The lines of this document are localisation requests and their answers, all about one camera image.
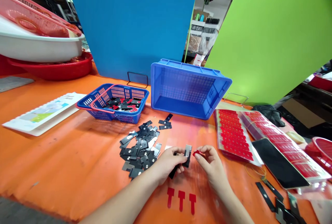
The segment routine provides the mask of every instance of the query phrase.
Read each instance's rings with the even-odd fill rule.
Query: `person's right hand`
[[[224,166],[218,156],[217,151],[213,146],[205,145],[197,148],[200,152],[204,153],[206,159],[199,154],[195,154],[197,162],[202,166],[209,179],[210,186],[217,194],[223,190],[231,189]]]

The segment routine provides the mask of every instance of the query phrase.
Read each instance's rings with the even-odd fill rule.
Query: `floor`
[[[17,202],[0,197],[1,224],[65,224],[39,211],[27,208]]]

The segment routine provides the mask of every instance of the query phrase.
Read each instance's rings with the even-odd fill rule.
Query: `red basket handle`
[[[77,102],[76,102],[76,108],[78,109],[82,109],[82,110],[87,110],[87,111],[93,111],[93,112],[96,112],[95,110],[92,110],[92,109],[89,109],[89,108],[83,108],[83,107],[80,107],[77,105]]]
[[[114,114],[114,112],[110,112],[110,111],[106,111],[106,110],[103,110],[103,109],[98,109],[98,108],[95,108],[93,106],[93,104],[103,95],[105,94],[108,90],[110,90],[112,87],[114,86],[118,86],[118,85],[121,85],[121,84],[113,84],[112,86],[110,86],[108,89],[106,89],[105,92],[103,92],[101,95],[99,95],[97,98],[94,99],[94,101],[91,102],[90,104],[90,107],[95,110],[95,111],[100,111],[100,112],[105,112],[105,113],[110,113],[110,114]]]

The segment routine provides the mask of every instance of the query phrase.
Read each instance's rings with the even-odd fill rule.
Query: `cardboard box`
[[[197,13],[200,15],[200,19],[201,19],[201,15],[204,15],[203,22],[206,22],[206,19],[210,16],[210,14],[205,11],[194,10],[193,20],[195,20]]]

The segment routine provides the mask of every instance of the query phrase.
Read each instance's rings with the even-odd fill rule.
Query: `blue partition board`
[[[150,84],[151,63],[181,61],[195,0],[73,1],[100,75]]]

